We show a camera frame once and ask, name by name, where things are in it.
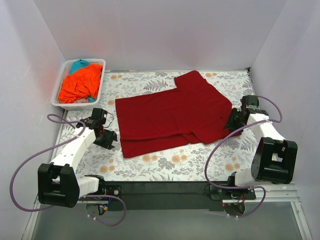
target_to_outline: white enclosure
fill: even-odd
[[[285,0],[35,0],[67,60],[108,70],[250,67]]]
[[[54,144],[59,126],[46,115],[62,110],[51,93],[62,63],[78,58],[104,59],[112,71],[251,67],[256,94],[283,112],[275,127],[298,144],[294,182],[319,239],[319,12],[319,0],[0,0],[0,239],[22,237],[30,214],[12,204],[10,178]],[[49,159],[18,175],[14,192],[24,207],[33,206],[38,166]]]

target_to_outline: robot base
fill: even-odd
[[[220,186],[227,186],[227,181],[215,181],[215,184],[218,184]],[[210,194],[211,194],[211,199],[212,200],[237,200],[239,199],[239,196],[245,194],[245,199],[246,200],[255,200],[256,199],[256,194],[255,191],[249,191],[249,190],[242,190],[240,189],[233,190],[233,189],[222,189],[219,187],[215,187],[213,185],[210,185]]]

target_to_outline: teal cloth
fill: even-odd
[[[92,96],[88,97],[88,99],[89,99],[89,101],[92,102],[92,103],[97,100],[96,98],[93,98]]]
[[[79,69],[88,67],[90,65],[90,63],[87,60],[77,60],[75,61],[69,71],[69,74],[74,74],[76,71],[78,71]]]

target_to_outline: wrinkled fabric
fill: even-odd
[[[103,66],[90,64],[65,77],[58,96],[60,103],[71,104],[88,97],[97,98]]]
[[[115,100],[125,158],[226,137],[231,102],[198,71],[174,79],[176,88]]]
[[[88,98],[82,98],[73,102],[74,104],[88,104],[91,101]]]

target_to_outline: black base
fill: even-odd
[[[245,203],[236,205],[233,203],[225,203],[223,209],[227,214],[232,216],[241,216],[245,213],[246,205]]]
[[[215,184],[221,185],[221,186],[227,186],[226,181],[215,181]],[[212,200],[230,200],[232,198],[232,193],[230,190],[218,188],[215,186],[210,185],[210,196]],[[245,193],[245,199],[246,200],[255,200],[256,194],[255,191],[248,191]]]
[[[127,210],[224,210],[222,200],[211,199],[206,181],[113,181],[105,182],[105,185],[108,194],[114,195],[115,189],[119,191],[117,197],[121,196]],[[122,204],[116,200],[108,207],[108,211],[122,210]]]

